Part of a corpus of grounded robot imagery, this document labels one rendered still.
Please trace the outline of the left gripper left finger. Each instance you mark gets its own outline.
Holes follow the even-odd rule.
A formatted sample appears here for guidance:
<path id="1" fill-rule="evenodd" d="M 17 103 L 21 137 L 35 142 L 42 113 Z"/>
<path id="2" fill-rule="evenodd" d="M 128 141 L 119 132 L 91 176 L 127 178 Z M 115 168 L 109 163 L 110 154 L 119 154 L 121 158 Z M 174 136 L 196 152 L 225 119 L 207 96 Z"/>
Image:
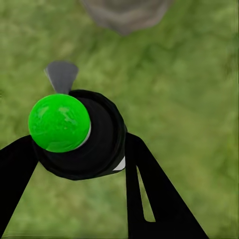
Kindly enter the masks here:
<path id="1" fill-rule="evenodd" d="M 39 162 L 32 140 L 24 136 L 0 150 L 0 239 Z"/>

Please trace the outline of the pesticide atomizer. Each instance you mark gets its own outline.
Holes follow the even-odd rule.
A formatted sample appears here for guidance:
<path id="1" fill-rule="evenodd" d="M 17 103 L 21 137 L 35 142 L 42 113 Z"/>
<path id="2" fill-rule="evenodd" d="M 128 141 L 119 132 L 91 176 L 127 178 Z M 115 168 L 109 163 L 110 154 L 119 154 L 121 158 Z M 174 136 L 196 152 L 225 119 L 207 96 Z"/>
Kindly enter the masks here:
<path id="1" fill-rule="evenodd" d="M 128 131 L 116 105 L 101 93 L 71 91 L 76 65 L 55 61 L 45 72 L 55 94 L 38 101 L 28 117 L 38 161 L 73 181 L 123 171 Z"/>

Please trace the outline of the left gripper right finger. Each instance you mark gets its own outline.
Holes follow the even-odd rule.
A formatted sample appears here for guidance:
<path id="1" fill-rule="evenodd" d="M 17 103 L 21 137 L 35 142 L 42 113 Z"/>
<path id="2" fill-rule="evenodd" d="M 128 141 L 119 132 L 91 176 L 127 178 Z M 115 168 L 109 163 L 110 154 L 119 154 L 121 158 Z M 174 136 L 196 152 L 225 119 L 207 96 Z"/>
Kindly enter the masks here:
<path id="1" fill-rule="evenodd" d="M 128 239 L 209 239 L 144 141 L 125 135 Z M 156 222 L 144 219 L 136 166 Z"/>

